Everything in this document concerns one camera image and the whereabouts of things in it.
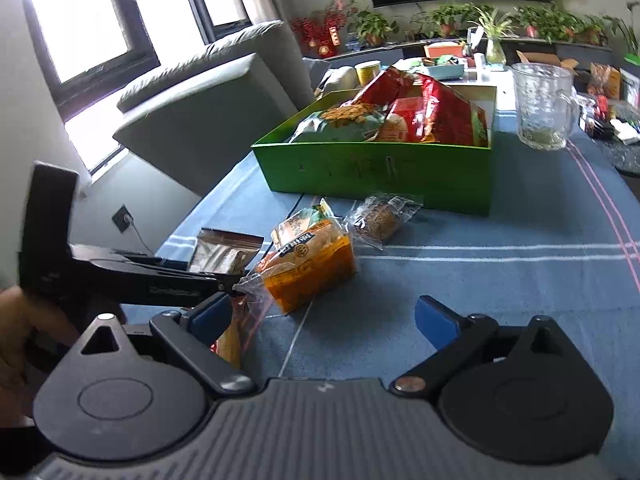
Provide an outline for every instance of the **power socket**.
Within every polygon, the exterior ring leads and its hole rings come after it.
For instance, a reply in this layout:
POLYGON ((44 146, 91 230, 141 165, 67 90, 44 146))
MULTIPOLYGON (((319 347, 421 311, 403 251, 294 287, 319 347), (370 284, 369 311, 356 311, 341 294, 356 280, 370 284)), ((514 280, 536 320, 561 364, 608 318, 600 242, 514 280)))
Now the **power socket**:
POLYGON ((113 221, 114 224, 116 224, 116 227, 119 229, 121 233, 129 229, 129 226, 131 225, 127 217, 133 218, 133 216, 131 216, 131 213, 129 212, 129 210, 124 204, 120 209, 116 211, 115 215, 111 217, 111 220, 113 221))

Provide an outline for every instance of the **green storage box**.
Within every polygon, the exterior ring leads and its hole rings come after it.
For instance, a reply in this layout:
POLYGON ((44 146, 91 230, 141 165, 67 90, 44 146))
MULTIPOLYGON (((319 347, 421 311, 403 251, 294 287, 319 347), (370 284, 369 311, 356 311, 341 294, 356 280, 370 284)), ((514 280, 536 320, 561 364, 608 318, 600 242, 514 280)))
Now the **green storage box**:
POLYGON ((486 111, 488 148, 408 142, 285 143, 311 113, 348 101, 357 90, 331 92, 252 148, 272 191, 351 199, 364 199, 377 191, 410 194, 423 197, 426 208, 487 215, 497 89, 466 84, 455 88, 486 111))

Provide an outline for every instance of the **screw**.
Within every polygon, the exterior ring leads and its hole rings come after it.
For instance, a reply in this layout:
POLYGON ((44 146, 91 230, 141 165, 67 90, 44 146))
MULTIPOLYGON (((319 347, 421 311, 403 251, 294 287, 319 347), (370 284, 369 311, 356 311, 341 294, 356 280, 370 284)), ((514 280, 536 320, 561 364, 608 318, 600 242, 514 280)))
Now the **screw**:
POLYGON ((220 388, 228 392, 240 392, 252 386, 253 381, 246 375, 234 375, 220 383, 220 388))
POLYGON ((405 394, 414 394, 423 391, 427 387, 422 377, 404 376, 396 379, 394 388, 405 394))

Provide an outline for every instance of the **sofa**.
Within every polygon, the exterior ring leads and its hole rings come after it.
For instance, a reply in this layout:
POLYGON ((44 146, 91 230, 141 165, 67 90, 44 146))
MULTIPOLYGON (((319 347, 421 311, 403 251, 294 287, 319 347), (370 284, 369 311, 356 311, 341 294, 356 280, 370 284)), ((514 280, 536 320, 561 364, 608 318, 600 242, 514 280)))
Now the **sofa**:
POLYGON ((314 100, 310 73, 289 27, 259 23, 174 67, 132 81, 113 138, 184 187, 205 196, 251 145, 314 100))

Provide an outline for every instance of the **glass mug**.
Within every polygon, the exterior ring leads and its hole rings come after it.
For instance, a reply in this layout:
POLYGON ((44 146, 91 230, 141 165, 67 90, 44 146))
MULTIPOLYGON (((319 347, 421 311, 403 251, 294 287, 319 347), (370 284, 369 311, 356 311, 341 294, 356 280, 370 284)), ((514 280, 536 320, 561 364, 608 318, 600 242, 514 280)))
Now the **glass mug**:
POLYGON ((559 66, 518 63, 511 67, 518 137, 537 150, 561 150, 578 120, 574 76, 559 66))

